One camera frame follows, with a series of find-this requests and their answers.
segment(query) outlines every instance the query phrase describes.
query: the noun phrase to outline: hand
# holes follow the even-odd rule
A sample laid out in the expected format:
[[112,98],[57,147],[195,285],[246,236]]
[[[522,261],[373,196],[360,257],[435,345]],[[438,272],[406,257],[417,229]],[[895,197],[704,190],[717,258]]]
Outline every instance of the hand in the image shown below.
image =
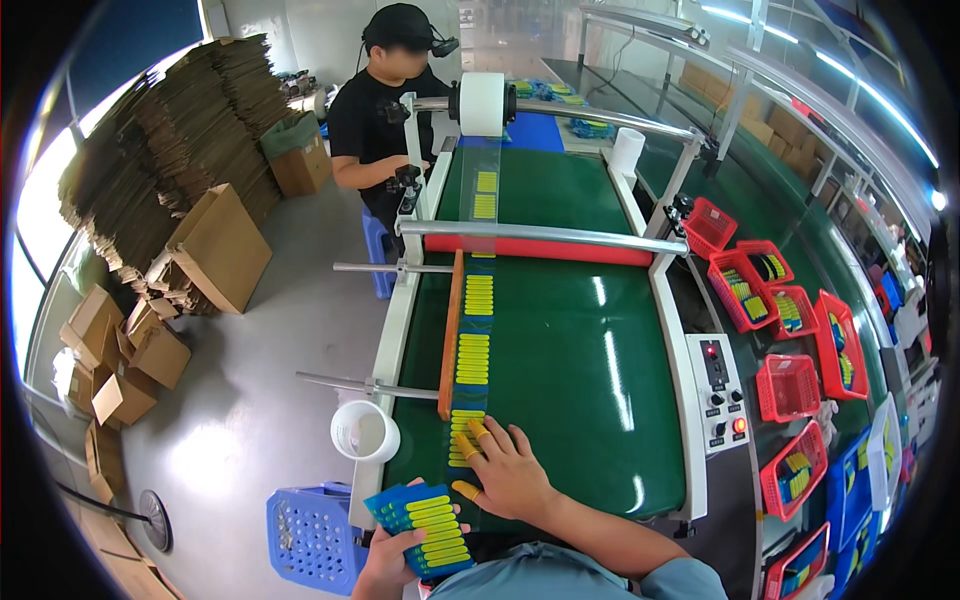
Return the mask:
[[484,489],[479,491],[466,481],[455,481],[453,489],[488,513],[528,523],[538,520],[561,494],[550,485],[526,434],[510,425],[514,445],[490,415],[484,417],[483,424],[472,420],[468,425],[486,456],[476,452],[465,435],[457,436],[456,442]]
[[[414,486],[423,483],[423,478],[418,477],[411,481],[407,486]],[[460,514],[460,505],[453,505],[454,514]],[[470,526],[467,523],[460,525],[461,531],[469,533]],[[376,531],[370,540],[370,554],[367,557],[367,564],[360,571],[360,577],[357,579],[359,586],[361,581],[364,586],[375,588],[406,586],[417,579],[417,576],[407,565],[403,558],[403,551],[423,542],[427,533],[425,529],[414,529],[391,536],[383,527],[377,525]]]

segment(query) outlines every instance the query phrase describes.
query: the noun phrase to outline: white roll of film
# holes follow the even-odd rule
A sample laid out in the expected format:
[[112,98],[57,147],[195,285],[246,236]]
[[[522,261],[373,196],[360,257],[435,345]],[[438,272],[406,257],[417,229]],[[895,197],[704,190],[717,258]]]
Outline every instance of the white roll of film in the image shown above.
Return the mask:
[[621,127],[616,133],[616,141],[613,142],[610,166],[620,173],[632,175],[646,141],[647,137],[643,133]]
[[460,132],[503,134],[503,73],[464,73],[460,81]]

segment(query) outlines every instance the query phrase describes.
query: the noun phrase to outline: red roller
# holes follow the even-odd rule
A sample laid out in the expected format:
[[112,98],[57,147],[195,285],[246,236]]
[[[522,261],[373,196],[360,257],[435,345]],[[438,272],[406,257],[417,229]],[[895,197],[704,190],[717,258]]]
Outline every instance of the red roller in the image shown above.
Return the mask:
[[[464,249],[463,238],[459,235],[424,235],[423,245],[430,252],[456,252],[458,250],[469,252],[469,250]],[[608,246],[573,244],[570,242],[497,238],[495,248],[495,253],[504,256],[581,260],[613,265],[630,265],[632,267],[649,267],[654,259],[653,254],[645,250],[610,248]]]

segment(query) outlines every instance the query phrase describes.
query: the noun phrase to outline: concrete floor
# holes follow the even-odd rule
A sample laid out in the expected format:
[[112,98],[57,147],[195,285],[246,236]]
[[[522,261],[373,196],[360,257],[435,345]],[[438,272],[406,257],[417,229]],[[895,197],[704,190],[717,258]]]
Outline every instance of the concrete floor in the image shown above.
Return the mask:
[[333,180],[280,203],[262,229],[274,256],[247,312],[178,318],[193,350],[180,384],[124,429],[131,494],[159,493],[173,549],[160,554],[130,530],[187,598],[318,597],[271,568],[264,511],[277,488],[352,479],[329,435],[337,393],[294,372],[370,375],[387,301],[369,275],[330,269],[367,262],[360,209]]

